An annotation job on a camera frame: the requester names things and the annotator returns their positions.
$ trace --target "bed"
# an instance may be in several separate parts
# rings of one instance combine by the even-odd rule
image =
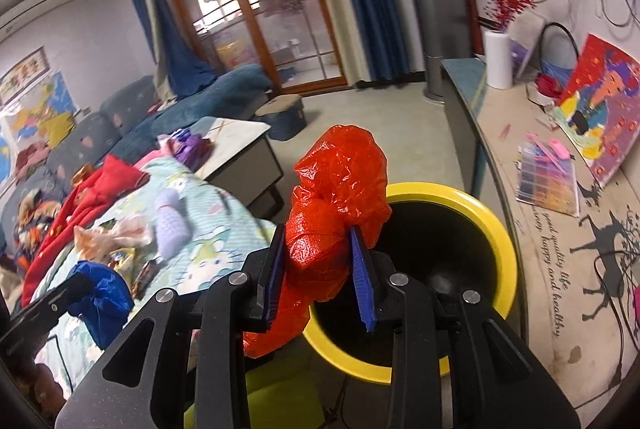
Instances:
[[[129,319],[160,288],[171,287],[180,294],[189,293],[206,289],[220,277],[239,270],[249,253],[269,245],[275,229],[273,223],[255,219],[228,192],[207,184],[173,158],[156,158],[147,163],[143,171],[149,173],[149,183],[118,200],[96,224],[131,214],[145,214],[155,224],[155,196],[160,189],[173,187],[180,193],[183,213],[193,235],[182,251],[165,263],[144,297],[135,301]],[[152,243],[141,254],[138,265],[142,266],[155,255],[156,246]],[[77,262],[78,254],[70,244],[40,282],[33,300],[62,283]],[[68,314],[61,317],[49,338],[36,362],[49,366],[68,398],[102,351],[84,323]]]

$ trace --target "blue stool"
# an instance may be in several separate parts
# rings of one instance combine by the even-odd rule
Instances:
[[[281,94],[260,107],[255,116],[271,126],[267,132],[269,138],[284,141],[293,138],[306,127],[302,109],[300,95]]]

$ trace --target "red plastic bag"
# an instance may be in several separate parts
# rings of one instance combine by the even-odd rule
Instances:
[[[386,203],[386,158],[369,131],[328,129],[295,165],[287,221],[289,252],[278,314],[264,335],[244,334],[244,352],[260,357],[302,333],[313,301],[333,299],[351,272],[348,228],[359,225],[367,248],[378,241],[391,208]]]

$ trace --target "deer silhouette print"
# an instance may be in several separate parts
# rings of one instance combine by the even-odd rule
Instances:
[[[594,240],[586,245],[577,247],[576,249],[569,249],[570,253],[578,252],[580,250],[597,250],[604,265],[604,275],[602,276],[600,288],[597,288],[596,290],[588,288],[582,289],[583,293],[586,295],[602,295],[602,302],[596,307],[593,314],[582,314],[582,320],[584,321],[594,319],[598,312],[609,304],[610,297],[622,297],[625,292],[625,286],[621,286],[623,270],[620,269],[616,260],[615,241],[618,234],[622,235],[624,239],[628,241],[628,232],[625,225],[618,221],[611,211],[609,211],[609,216],[611,217],[611,224],[600,228],[596,227],[591,216],[585,216],[582,218],[578,225],[582,226],[585,221],[589,221]]]

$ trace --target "yellow rim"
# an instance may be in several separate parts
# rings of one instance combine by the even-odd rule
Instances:
[[[425,182],[391,184],[386,188],[386,200],[396,202],[431,202],[448,206],[473,221],[489,241],[497,271],[497,283],[493,305],[495,310],[506,318],[516,294],[518,266],[511,238],[500,220],[478,200],[444,185]],[[313,305],[310,320],[303,335],[307,342],[327,362],[341,371],[366,382],[380,384],[391,383],[391,368],[360,361],[336,346],[322,331]],[[449,372],[449,359],[440,359],[440,374]]]

